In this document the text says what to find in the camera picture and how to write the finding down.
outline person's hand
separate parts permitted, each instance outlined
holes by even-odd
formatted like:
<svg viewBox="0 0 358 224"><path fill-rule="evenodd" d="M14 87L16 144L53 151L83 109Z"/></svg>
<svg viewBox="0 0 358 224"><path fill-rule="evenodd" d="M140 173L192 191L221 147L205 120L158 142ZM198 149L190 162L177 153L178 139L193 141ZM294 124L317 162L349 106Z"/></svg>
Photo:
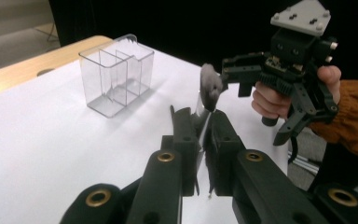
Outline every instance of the person's hand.
<svg viewBox="0 0 358 224"><path fill-rule="evenodd" d="M338 67L323 66L318 69L319 79L326 84L328 90L333 95L333 100L338 104L340 99L339 85L341 71ZM291 99L289 96L283 95L261 82L255 83L255 91L253 92L252 108L268 119L287 118Z"/></svg>

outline clear plastic bin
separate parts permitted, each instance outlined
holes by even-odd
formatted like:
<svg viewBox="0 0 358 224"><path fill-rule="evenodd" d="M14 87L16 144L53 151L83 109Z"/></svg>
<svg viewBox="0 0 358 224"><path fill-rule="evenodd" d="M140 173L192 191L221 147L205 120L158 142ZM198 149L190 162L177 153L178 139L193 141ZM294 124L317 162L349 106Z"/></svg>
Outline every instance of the clear plastic bin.
<svg viewBox="0 0 358 224"><path fill-rule="evenodd" d="M135 35L79 55L87 106L107 118L150 88L154 51L139 45Z"/></svg>

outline metal mounting plate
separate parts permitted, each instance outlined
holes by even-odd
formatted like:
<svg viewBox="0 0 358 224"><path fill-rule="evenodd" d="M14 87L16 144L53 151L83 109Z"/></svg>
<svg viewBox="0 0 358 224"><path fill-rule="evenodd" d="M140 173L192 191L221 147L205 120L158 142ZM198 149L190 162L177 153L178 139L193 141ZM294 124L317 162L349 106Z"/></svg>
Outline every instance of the metal mounting plate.
<svg viewBox="0 0 358 224"><path fill-rule="evenodd" d="M275 13L271 24L300 33L321 36L331 18L330 11L324 9L317 0L302 0L281 13Z"/></svg>

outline orange jacket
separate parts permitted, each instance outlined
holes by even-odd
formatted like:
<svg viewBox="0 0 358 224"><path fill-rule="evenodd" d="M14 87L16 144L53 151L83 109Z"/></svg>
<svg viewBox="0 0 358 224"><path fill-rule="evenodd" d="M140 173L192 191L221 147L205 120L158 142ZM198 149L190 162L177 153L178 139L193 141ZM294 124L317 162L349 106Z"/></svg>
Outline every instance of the orange jacket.
<svg viewBox="0 0 358 224"><path fill-rule="evenodd" d="M358 80L341 80L340 94L333 121L314 122L310 128L328 143L340 143L358 156Z"/></svg>

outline white tabletop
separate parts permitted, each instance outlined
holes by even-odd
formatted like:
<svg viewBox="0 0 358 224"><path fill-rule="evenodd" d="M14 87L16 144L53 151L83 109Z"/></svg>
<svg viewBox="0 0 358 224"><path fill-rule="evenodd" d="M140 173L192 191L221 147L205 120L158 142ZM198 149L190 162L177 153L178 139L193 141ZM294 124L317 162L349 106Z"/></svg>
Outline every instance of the white tabletop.
<svg viewBox="0 0 358 224"><path fill-rule="evenodd" d="M143 175L162 135L172 135L170 105L194 111L200 67L156 50L151 89L113 118L86 106L79 61L0 93L0 224L59 223L84 189L124 188ZM288 144L272 145L282 125L266 127L232 84L217 104L247 148L266 152L286 173ZM182 223L236 223L230 197L185 197Z"/></svg>

